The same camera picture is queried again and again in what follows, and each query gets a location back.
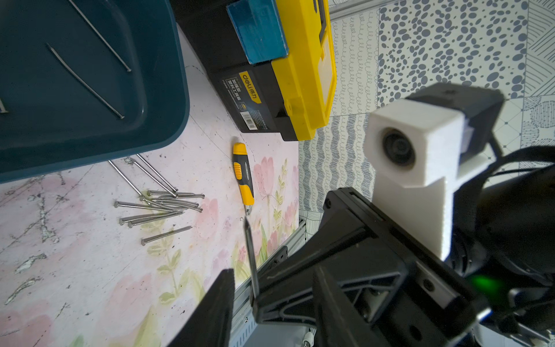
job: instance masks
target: yellow toolbox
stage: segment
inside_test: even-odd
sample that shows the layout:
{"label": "yellow toolbox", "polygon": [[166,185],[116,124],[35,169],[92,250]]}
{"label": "yellow toolbox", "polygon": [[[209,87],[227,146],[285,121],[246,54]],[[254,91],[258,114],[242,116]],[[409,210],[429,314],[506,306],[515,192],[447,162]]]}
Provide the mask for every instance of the yellow toolbox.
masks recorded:
{"label": "yellow toolbox", "polygon": [[[249,0],[241,1],[247,14],[255,13]],[[236,2],[170,2],[177,23],[242,132],[279,132],[285,141],[301,141],[313,139],[316,129],[327,125],[337,82],[327,0],[271,0],[289,52],[256,63],[249,62],[237,23],[226,9]],[[261,13],[271,10],[263,8]],[[264,20],[254,18],[253,23],[255,35],[263,32]]]}

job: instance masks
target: blue dot pattern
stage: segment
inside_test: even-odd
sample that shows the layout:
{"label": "blue dot pattern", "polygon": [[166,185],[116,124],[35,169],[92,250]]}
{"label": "blue dot pattern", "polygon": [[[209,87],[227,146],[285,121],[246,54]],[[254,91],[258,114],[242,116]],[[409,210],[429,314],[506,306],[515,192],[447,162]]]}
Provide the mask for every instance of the blue dot pattern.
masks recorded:
{"label": "blue dot pattern", "polygon": [[377,105],[435,82],[524,96],[528,3],[413,0],[379,10]]}

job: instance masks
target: green led light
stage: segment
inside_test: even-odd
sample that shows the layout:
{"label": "green led light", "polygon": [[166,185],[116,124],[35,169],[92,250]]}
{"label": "green led light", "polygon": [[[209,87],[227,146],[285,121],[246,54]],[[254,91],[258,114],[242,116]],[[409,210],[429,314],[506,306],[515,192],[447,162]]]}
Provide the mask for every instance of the green led light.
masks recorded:
{"label": "green led light", "polygon": [[484,293],[490,303],[498,304],[506,300],[507,289],[503,281],[484,275],[474,275],[469,280],[474,288]]}

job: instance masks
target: table surface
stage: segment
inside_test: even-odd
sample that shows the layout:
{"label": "table surface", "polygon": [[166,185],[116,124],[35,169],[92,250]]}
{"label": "table surface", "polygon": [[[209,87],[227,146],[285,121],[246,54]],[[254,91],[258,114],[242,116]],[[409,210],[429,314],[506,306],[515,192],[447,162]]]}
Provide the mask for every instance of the table surface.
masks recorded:
{"label": "table surface", "polygon": [[[129,229],[114,208],[137,195],[107,163],[0,185],[0,345],[160,346],[183,327],[224,268],[249,275],[244,208],[231,166],[244,142],[254,176],[251,215],[260,264],[298,225],[298,143],[242,134],[180,32],[190,116],[171,145],[144,153],[170,183],[204,193],[202,213]],[[159,189],[129,160],[115,164],[141,190]],[[193,229],[141,246],[140,239]]]}

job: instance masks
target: steel nail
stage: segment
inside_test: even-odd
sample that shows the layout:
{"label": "steel nail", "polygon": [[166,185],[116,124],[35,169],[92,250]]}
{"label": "steel nail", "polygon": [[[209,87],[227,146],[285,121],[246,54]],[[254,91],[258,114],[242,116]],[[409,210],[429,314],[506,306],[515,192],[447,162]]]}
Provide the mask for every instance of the steel nail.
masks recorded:
{"label": "steel nail", "polygon": [[166,212],[173,212],[172,209],[167,207],[158,207],[158,206],[146,206],[141,204],[134,204],[134,203],[124,203],[121,201],[116,201],[114,203],[114,207],[132,207],[132,208],[142,208],[145,210],[154,210],[154,211],[166,211]]}
{"label": "steel nail", "polygon": [[[168,192],[164,192],[163,190],[147,190],[147,195],[168,195]],[[184,192],[177,192],[177,196],[184,196],[189,197],[191,195],[195,195],[195,193],[184,193]]]}
{"label": "steel nail", "polygon": [[145,198],[145,196],[143,195],[143,193],[141,193],[140,190],[137,189],[137,187],[135,187],[135,185],[134,185],[133,183],[131,183],[131,181],[129,180],[129,178],[127,178],[127,177],[123,174],[123,172],[122,172],[120,169],[118,169],[117,166],[115,166],[114,162],[112,162],[111,160],[109,160],[108,163],[110,163],[110,165],[119,173],[119,175],[120,175],[121,177],[123,177],[123,179],[131,186],[131,188],[135,189],[135,191],[137,192],[137,194],[139,194],[139,197],[140,197],[140,198],[143,198],[143,199],[146,201],[146,203],[150,205],[149,201]]}
{"label": "steel nail", "polygon": [[141,215],[134,215],[132,217],[122,217],[119,219],[119,225],[123,225],[127,222],[133,222],[135,220],[143,219],[143,218],[151,218],[151,217],[158,217],[161,215],[165,215],[166,213],[154,213],[154,214],[141,214]]}
{"label": "steel nail", "polygon": [[195,210],[195,211],[198,211],[198,212],[202,212],[202,211],[203,211],[202,208],[198,208],[198,207],[195,207],[195,206],[193,206],[193,205],[162,204],[162,206],[167,206],[168,208],[175,209],[175,210],[183,210],[183,209],[187,210],[187,209],[190,209],[190,210]]}
{"label": "steel nail", "polygon": [[156,201],[154,201],[154,200],[151,200],[151,199],[144,198],[144,201],[145,201],[147,204],[151,205],[151,206],[162,207],[162,208],[169,208],[169,207],[167,207],[167,206],[162,206],[162,204],[160,204],[160,203],[158,203],[158,202],[156,202]]}
{"label": "steel nail", "polygon": [[135,159],[131,159],[131,160],[133,161],[133,164],[137,165],[142,171],[144,171],[145,174],[148,175],[148,177],[152,178],[156,183],[158,183],[158,184],[160,185],[160,187],[162,187],[162,188],[164,188],[165,190],[167,190],[168,193],[170,193],[174,198],[177,197],[177,195],[175,195],[174,192],[172,192],[171,190],[169,190],[168,188],[166,188],[166,186],[164,186],[160,181],[158,181],[158,180],[156,179],[156,177],[152,176],[152,175],[150,174],[150,172],[148,172],[145,168],[143,168],[143,167],[141,166],[141,164],[139,164],[139,162],[137,162]]}
{"label": "steel nail", "polygon": [[6,108],[4,107],[4,104],[2,103],[2,99],[0,99],[0,113],[9,113],[9,111],[6,110]]}
{"label": "steel nail", "polygon": [[158,175],[158,177],[160,177],[160,179],[161,179],[162,181],[164,181],[164,182],[168,185],[168,187],[170,187],[170,189],[174,191],[174,193],[177,192],[177,188],[174,188],[174,186],[172,186],[172,185],[168,182],[168,180],[166,180],[158,171],[156,171],[156,169],[153,168],[152,165],[150,165],[150,164],[147,162],[147,160],[143,158],[142,155],[140,155],[139,153],[137,153],[137,157],[139,157],[140,160],[142,160],[152,171],[154,171],[154,173],[155,173],[156,175]]}
{"label": "steel nail", "polygon": [[141,243],[141,245],[144,246],[144,245],[146,245],[146,244],[149,243],[149,242],[156,241],[156,240],[158,240],[158,239],[165,238],[166,236],[173,235],[173,234],[177,234],[177,233],[180,233],[180,232],[182,232],[182,231],[184,231],[184,230],[189,230],[189,229],[191,229],[191,228],[192,228],[192,226],[189,225],[188,227],[185,227],[185,228],[181,228],[181,229],[177,229],[177,230],[172,230],[172,231],[170,231],[170,232],[167,232],[167,233],[164,233],[164,234],[160,234],[160,235],[156,235],[156,236],[151,236],[151,237],[146,238],[146,239],[141,239],[141,240],[140,240],[140,243]]}
{"label": "steel nail", "polygon": [[177,193],[177,197],[172,197],[171,195],[157,195],[157,198],[158,199],[194,199],[194,198],[204,199],[204,194],[179,195],[179,193]]}
{"label": "steel nail", "polygon": [[144,223],[148,223],[148,222],[155,222],[157,220],[174,217],[174,216],[180,215],[180,214],[183,214],[183,211],[174,211],[174,212],[166,213],[166,215],[161,215],[161,216],[158,216],[158,217],[142,218],[142,219],[139,219],[139,220],[135,220],[133,222],[128,222],[127,226],[132,228],[132,227],[134,227],[136,225],[139,225],[139,224],[144,224]]}
{"label": "steel nail", "polygon": [[175,205],[184,205],[184,206],[192,206],[192,207],[198,207],[199,204],[197,203],[192,203],[190,201],[186,201],[186,200],[176,200],[176,199],[152,199],[152,201],[159,203],[160,205],[164,205],[164,204],[175,204]]}
{"label": "steel nail", "polygon": [[112,105],[110,105],[106,100],[104,100],[100,95],[98,95],[97,92],[95,92],[91,87],[89,87],[88,84],[85,83],[85,81],[83,81],[81,79],[81,77],[77,76],[77,74],[71,70],[71,67],[69,67],[69,65],[67,65],[65,63],[65,61],[62,59],[62,57],[60,57],[60,55],[58,54],[58,52],[56,52],[56,50],[54,48],[52,48],[52,46],[50,46],[48,44],[48,42],[46,43],[46,46],[48,47],[48,49],[50,49],[50,51],[54,54],[54,56],[62,63],[62,65],[64,65],[64,67],[67,69],[67,71],[69,71],[70,74],[73,75],[73,77],[75,77],[79,82],[81,82],[82,85],[85,86],[86,89],[88,89],[91,93],[94,94],[94,96],[96,96],[100,101],[102,101],[109,109],[112,110],[112,112],[114,112],[119,119],[123,119],[124,117],[122,116],[121,113],[119,113],[118,111],[116,111],[115,108],[112,107]]}
{"label": "steel nail", "polygon": [[83,12],[81,12],[81,10],[79,9],[79,7],[77,7],[77,5],[72,1],[72,0],[68,0],[73,7],[77,10],[77,12],[79,12],[79,14],[81,15],[81,17],[83,17],[83,19],[85,20],[85,22],[87,22],[87,24],[90,26],[90,28],[98,35],[98,37],[102,40],[102,42],[104,42],[104,44],[110,49],[110,51],[112,51],[112,53],[114,53],[114,55],[116,56],[116,58],[119,59],[119,61],[123,64],[123,66],[125,66],[127,72],[131,72],[131,69],[127,66],[127,64],[123,61],[123,59],[114,51],[114,49],[112,48],[112,46],[110,46],[110,44],[104,39],[104,37],[102,35],[100,35],[100,33],[98,32],[98,30],[94,27],[94,25],[92,25],[92,23],[89,21],[89,19],[83,14]]}

